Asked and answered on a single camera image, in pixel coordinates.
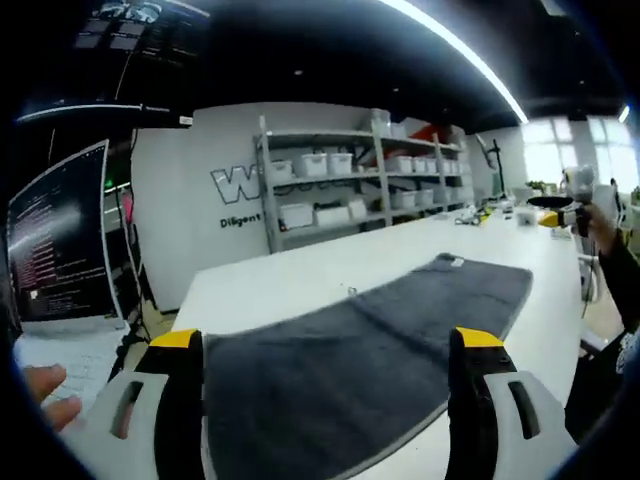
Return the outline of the person's right hand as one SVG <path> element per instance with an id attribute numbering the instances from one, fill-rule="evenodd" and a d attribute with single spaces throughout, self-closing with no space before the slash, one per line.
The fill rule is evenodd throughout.
<path id="1" fill-rule="evenodd" d="M 596 205 L 584 205 L 581 209 L 582 217 L 588 221 L 589 235 L 595 241 L 600 254 L 610 256 L 620 240 L 618 230 Z"/>

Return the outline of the person's left hand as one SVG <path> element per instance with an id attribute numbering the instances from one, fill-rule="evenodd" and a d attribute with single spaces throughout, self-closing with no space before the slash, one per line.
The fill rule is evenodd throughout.
<path id="1" fill-rule="evenodd" d="M 27 366 L 23 369 L 23 374 L 32 399 L 41 407 L 54 431 L 61 432 L 81 413 L 82 400 L 76 395 L 43 405 L 46 398 L 61 386 L 67 377 L 66 369 L 62 365 Z"/>

